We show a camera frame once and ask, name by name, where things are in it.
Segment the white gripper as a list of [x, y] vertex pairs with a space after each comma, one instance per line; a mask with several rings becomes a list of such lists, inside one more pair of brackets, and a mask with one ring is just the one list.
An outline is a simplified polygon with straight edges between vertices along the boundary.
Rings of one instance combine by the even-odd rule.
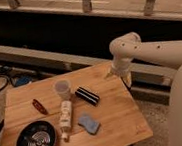
[[125, 85], [130, 87], [131, 83], [132, 83], [131, 74], [129, 74], [130, 66], [131, 66], [130, 59], [128, 59], [128, 60], [127, 59], [121, 59], [121, 60], [114, 59], [114, 61], [112, 62], [111, 69], [106, 74], [105, 78], [107, 79], [108, 77], [111, 77], [114, 74], [116, 74], [118, 77], [124, 76], [122, 79], [123, 79]]

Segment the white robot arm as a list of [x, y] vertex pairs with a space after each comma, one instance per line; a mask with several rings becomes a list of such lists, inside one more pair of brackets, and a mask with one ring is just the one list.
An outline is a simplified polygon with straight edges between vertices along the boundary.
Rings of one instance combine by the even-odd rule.
[[112, 40], [109, 49], [113, 56], [109, 75], [127, 77], [133, 59], [177, 69], [169, 97], [168, 145], [182, 146], [182, 40], [142, 43], [130, 32]]

